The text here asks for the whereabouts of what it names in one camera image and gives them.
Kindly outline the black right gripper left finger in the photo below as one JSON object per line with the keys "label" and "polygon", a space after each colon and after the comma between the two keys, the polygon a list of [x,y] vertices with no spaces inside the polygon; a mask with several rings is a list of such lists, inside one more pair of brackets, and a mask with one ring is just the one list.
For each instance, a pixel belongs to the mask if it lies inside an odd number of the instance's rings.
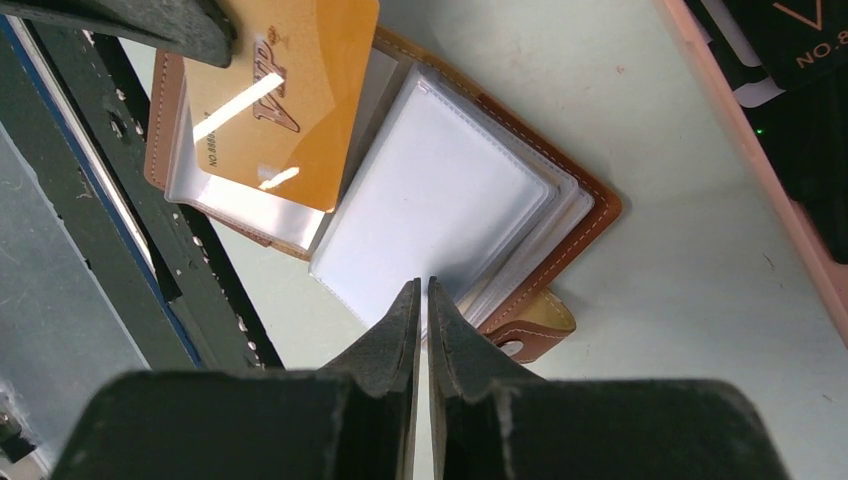
{"label": "black right gripper left finger", "polygon": [[316,370],[135,371],[92,398],[55,479],[408,479],[421,283]]}

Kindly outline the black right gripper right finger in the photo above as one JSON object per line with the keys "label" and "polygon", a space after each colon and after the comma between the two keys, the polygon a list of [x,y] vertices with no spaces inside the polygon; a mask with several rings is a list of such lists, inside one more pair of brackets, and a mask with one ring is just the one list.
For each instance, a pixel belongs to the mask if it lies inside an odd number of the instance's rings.
{"label": "black right gripper right finger", "polygon": [[440,479],[785,479],[754,405],[712,379],[547,380],[428,283]]}

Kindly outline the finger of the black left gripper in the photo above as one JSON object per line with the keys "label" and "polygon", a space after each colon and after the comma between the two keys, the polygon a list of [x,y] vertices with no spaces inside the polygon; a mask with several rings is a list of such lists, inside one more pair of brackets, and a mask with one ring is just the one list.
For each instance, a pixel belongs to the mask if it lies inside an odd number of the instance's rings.
{"label": "finger of the black left gripper", "polygon": [[215,1],[3,1],[1,13],[126,38],[226,68],[237,31]]}

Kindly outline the gold VIP card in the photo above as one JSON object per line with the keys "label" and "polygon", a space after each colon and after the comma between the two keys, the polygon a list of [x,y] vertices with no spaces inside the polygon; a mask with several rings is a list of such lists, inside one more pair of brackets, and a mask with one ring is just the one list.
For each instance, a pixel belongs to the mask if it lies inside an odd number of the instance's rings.
{"label": "gold VIP card", "polygon": [[231,63],[186,59],[200,169],[335,209],[379,14],[376,0],[232,0]]}

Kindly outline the brown leather card holder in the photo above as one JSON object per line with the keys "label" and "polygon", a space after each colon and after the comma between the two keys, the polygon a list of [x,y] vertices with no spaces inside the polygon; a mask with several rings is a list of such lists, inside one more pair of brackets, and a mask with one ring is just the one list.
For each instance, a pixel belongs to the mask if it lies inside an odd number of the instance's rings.
{"label": "brown leather card holder", "polygon": [[436,277],[463,317],[530,363],[576,327],[551,282],[620,215],[618,195],[467,76],[378,28],[332,213],[204,172],[181,56],[158,50],[144,174],[312,277],[373,325],[389,293]]}

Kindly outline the pink oval plastic tray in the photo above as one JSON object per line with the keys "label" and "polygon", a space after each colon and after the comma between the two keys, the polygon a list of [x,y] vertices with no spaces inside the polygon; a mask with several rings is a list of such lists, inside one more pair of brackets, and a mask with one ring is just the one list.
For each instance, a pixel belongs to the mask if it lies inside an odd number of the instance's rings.
{"label": "pink oval plastic tray", "polygon": [[838,264],[831,259],[803,207],[784,191],[696,25],[687,2],[689,1],[662,1],[658,8],[676,43],[703,84],[732,143],[764,186],[771,204],[802,257],[832,322],[840,333],[845,333],[847,262]]}

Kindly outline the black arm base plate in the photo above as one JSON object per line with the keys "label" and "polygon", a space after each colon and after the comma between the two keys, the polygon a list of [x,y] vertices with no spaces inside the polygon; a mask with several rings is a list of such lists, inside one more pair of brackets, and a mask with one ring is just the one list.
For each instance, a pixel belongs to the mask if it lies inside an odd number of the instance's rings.
{"label": "black arm base plate", "polygon": [[169,145],[154,125],[155,102],[119,40],[6,17],[1,29],[46,95],[50,111],[85,155],[116,213],[117,229],[156,299],[154,313],[181,353],[200,368],[281,365],[210,219],[173,204],[143,174],[147,151]]}

